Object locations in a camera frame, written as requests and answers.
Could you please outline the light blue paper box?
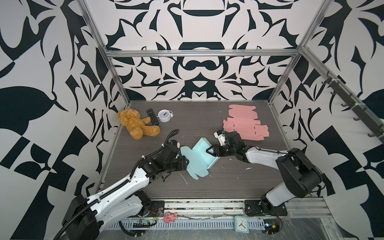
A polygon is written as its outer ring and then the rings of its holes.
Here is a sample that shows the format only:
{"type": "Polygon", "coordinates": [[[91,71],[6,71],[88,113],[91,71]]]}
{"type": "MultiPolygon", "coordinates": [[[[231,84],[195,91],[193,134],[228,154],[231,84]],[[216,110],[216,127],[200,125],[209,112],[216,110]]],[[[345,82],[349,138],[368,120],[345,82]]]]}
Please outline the light blue paper box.
{"type": "Polygon", "coordinates": [[[182,155],[189,160],[187,171],[195,180],[206,177],[209,174],[208,170],[220,159],[206,152],[211,146],[206,138],[200,138],[192,149],[187,146],[181,147],[182,155]]]}

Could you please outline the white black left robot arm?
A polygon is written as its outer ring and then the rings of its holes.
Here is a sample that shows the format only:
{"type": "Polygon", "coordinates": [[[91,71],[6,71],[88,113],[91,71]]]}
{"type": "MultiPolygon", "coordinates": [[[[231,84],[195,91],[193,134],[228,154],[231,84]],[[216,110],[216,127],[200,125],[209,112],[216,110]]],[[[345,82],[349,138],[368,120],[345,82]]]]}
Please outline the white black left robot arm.
{"type": "Polygon", "coordinates": [[[160,149],[142,156],[131,173],[115,184],[87,198],[75,197],[54,239],[65,235],[69,240],[95,240],[107,227],[127,217],[146,215],[152,201],[143,188],[157,179],[165,180],[173,172],[186,170],[189,164],[180,144],[173,139],[179,132],[171,131],[160,149]]]}

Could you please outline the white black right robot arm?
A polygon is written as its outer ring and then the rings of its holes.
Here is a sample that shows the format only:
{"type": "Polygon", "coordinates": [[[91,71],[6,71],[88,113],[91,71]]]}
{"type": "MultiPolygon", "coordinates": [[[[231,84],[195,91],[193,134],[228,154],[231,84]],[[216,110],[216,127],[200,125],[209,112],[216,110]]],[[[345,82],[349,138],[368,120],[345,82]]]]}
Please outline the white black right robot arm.
{"type": "Polygon", "coordinates": [[[285,216],[285,203],[304,198],[325,182],[324,174],[305,154],[297,149],[273,151],[246,145],[236,131],[218,131],[218,144],[206,149],[214,157],[234,156],[249,164],[260,164],[279,170],[283,182],[261,196],[259,201],[245,201],[247,216],[285,216]]]}

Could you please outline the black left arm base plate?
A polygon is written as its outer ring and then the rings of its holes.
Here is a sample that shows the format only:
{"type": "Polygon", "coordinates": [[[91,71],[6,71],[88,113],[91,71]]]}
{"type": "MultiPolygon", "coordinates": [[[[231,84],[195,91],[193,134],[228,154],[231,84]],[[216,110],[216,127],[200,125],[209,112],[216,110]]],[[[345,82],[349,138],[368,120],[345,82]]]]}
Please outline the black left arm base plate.
{"type": "Polygon", "coordinates": [[[143,205],[137,216],[139,217],[162,217],[164,215],[165,202],[152,201],[143,205]]]}

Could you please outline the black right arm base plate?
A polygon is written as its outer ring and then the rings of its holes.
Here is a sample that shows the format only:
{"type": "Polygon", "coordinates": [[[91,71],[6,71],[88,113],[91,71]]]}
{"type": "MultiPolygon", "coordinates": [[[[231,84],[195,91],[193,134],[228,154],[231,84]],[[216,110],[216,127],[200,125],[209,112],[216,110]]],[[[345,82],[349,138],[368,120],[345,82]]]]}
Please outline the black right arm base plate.
{"type": "Polygon", "coordinates": [[[259,216],[287,216],[288,211],[285,204],[277,207],[273,206],[266,199],[263,200],[245,200],[244,212],[249,217],[259,216]]]}

